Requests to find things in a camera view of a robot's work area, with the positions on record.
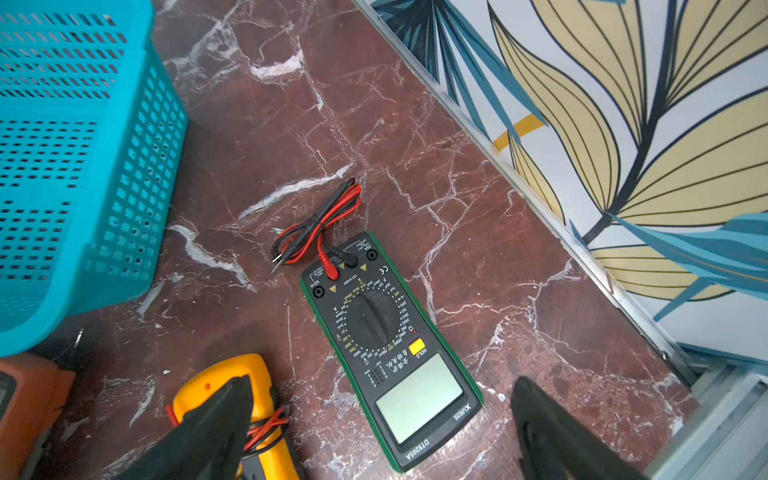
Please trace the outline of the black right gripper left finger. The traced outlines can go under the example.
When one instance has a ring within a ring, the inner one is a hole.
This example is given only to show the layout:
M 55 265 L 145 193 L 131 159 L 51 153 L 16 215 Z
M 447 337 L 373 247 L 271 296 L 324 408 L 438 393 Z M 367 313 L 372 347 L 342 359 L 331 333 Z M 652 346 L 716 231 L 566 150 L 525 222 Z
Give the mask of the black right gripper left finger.
M 120 479 L 234 479 L 250 425 L 249 376 L 230 379 Z

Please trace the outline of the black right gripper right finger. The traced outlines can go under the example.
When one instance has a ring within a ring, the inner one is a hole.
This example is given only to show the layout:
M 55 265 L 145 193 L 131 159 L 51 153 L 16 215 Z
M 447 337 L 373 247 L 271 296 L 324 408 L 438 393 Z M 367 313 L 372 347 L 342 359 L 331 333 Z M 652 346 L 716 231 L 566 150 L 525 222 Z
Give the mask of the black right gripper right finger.
M 511 410 L 526 479 L 643 479 L 533 380 L 515 382 Z

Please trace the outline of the yellow multimeter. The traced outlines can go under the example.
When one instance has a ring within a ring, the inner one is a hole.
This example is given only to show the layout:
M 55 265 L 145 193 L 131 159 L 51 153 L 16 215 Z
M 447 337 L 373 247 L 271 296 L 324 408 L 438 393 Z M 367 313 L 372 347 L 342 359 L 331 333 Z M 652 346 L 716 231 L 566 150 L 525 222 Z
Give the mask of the yellow multimeter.
M 235 470 L 237 479 L 303 479 L 305 473 L 287 436 L 290 419 L 279 403 L 263 358 L 245 354 L 220 361 L 188 380 L 165 407 L 173 426 L 234 382 L 245 391 L 246 406 L 236 419 L 244 443 Z

